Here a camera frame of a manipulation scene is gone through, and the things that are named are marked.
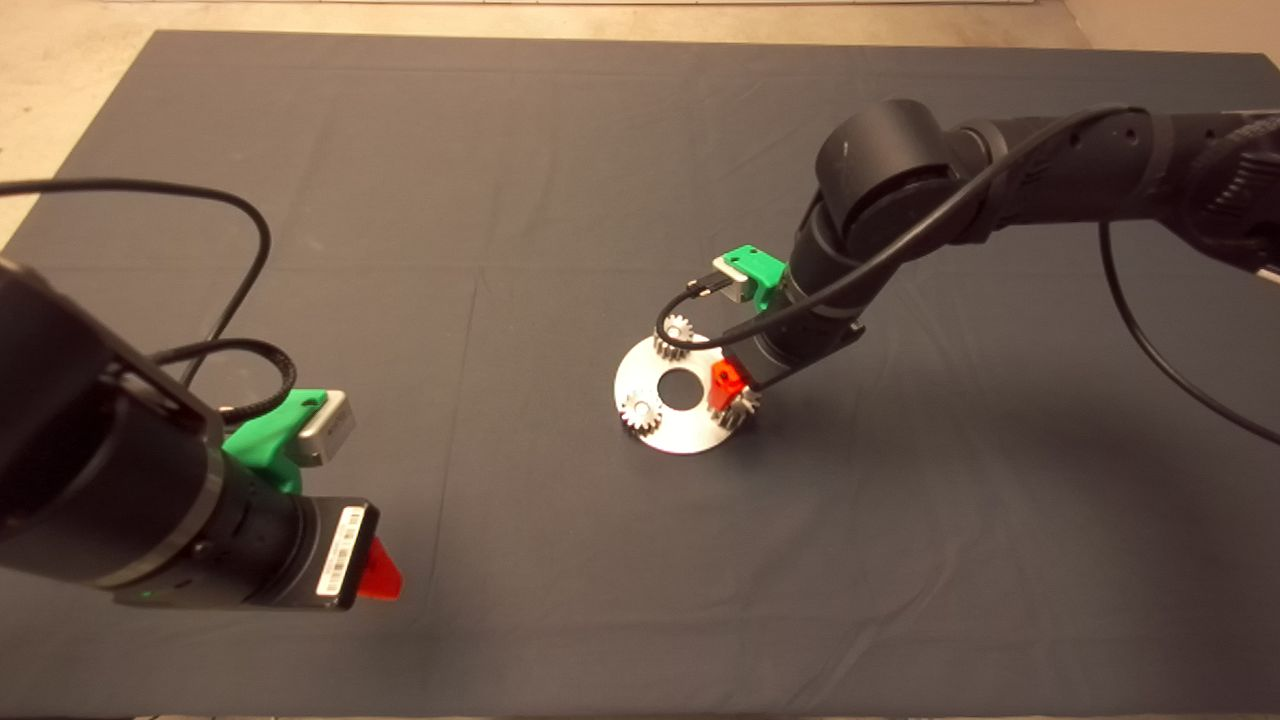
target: barcode label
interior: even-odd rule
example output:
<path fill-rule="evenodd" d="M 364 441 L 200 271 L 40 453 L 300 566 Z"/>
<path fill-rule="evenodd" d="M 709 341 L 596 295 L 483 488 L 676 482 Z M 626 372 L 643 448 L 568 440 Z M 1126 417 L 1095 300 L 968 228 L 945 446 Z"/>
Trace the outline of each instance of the barcode label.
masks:
<path fill-rule="evenodd" d="M 347 577 L 347 566 L 351 564 L 351 551 L 356 547 L 360 524 L 364 521 L 364 507 L 353 505 L 342 510 L 342 516 L 338 518 L 338 530 L 333 534 L 329 556 L 324 561 L 324 571 L 320 573 L 316 594 L 334 597 L 342 589 L 342 579 Z"/>

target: dark gray cloth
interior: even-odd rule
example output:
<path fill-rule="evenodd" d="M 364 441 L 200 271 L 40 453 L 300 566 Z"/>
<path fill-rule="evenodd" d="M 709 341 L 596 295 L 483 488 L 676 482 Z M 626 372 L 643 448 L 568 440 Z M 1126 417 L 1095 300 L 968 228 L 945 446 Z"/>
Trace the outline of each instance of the dark gray cloth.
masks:
<path fill-rule="evenodd" d="M 1093 228 L 905 269 L 863 341 L 755 427 L 672 457 L 613 372 L 742 242 L 786 256 L 827 133 L 1098 101 L 1280 104 L 1261 56 L 156 35 L 64 176 L 214 184 L 278 245 L 230 334 L 360 427 L 314 495 L 366 495 L 403 600 L 152 612 L 4 573 L 0 714 L 887 715 L 1280 711 L 1280 452 L 1125 334 Z M 1117 228 L 1174 361 L 1280 424 L 1280 295 Z M 146 350 L 248 261 L 230 211 L 42 200 L 5 251 Z M 742 311 L 692 309 L 714 332 Z M 210 360 L 215 404 L 271 387 Z"/>

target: gear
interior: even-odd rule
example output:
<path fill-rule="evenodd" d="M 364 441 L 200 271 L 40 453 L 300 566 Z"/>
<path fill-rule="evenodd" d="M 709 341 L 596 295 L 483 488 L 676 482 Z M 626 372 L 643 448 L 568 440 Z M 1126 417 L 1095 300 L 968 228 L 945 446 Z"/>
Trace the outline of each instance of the gear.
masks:
<path fill-rule="evenodd" d="M 618 407 L 622 423 L 635 434 L 649 434 L 662 423 L 662 409 L 655 398 L 632 392 Z"/>
<path fill-rule="evenodd" d="M 739 425 L 755 414 L 760 406 L 760 393 L 746 388 L 730 401 L 724 410 L 712 410 L 712 419 L 726 430 L 736 430 Z"/>
<path fill-rule="evenodd" d="M 684 315 L 667 315 L 666 322 L 662 324 L 662 329 L 666 331 L 667 337 L 673 337 L 678 341 L 689 342 L 694 340 L 694 324 L 689 322 L 689 318 Z M 658 351 L 667 360 L 678 360 L 685 355 L 689 355 L 687 350 L 681 350 L 673 347 L 666 342 L 666 338 L 660 337 L 657 331 L 653 333 L 653 348 Z"/>

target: green 3d-printed part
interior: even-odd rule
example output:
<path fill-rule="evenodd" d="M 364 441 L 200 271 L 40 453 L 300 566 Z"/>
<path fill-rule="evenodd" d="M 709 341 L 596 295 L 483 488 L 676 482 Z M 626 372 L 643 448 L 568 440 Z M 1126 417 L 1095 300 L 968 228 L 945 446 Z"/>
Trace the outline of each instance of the green 3d-printed part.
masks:
<path fill-rule="evenodd" d="M 728 266 L 750 278 L 749 295 L 755 302 L 755 311 L 764 311 L 769 306 L 769 300 L 773 299 L 773 291 L 782 282 L 782 273 L 787 269 L 787 264 L 754 245 L 735 247 L 722 258 Z"/>
<path fill-rule="evenodd" d="M 284 448 L 328 398 L 329 393 L 323 389 L 291 391 L 279 407 L 232 433 L 223 442 L 223 450 L 280 492 L 297 495 L 302 492 L 302 470 Z"/>

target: metal disc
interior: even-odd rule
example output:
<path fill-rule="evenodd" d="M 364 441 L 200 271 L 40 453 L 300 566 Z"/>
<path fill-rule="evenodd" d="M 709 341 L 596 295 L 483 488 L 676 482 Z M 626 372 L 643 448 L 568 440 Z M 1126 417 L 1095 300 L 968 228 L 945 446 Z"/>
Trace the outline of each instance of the metal disc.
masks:
<path fill-rule="evenodd" d="M 707 338 L 695 334 L 698 342 Z M 692 455 L 710 450 L 728 439 L 733 430 L 721 427 L 707 409 L 708 383 L 712 365 L 724 359 L 718 348 L 691 350 L 684 357 L 663 357 L 654 347 L 653 336 L 635 345 L 622 357 L 618 374 L 613 378 L 613 404 L 621 413 L 628 395 L 639 393 L 658 401 L 662 420 L 649 433 L 636 434 L 636 438 L 663 452 L 673 455 Z M 701 398 L 689 410 L 676 410 L 662 402 L 658 395 L 658 380 L 671 370 L 691 372 L 703 386 Z"/>

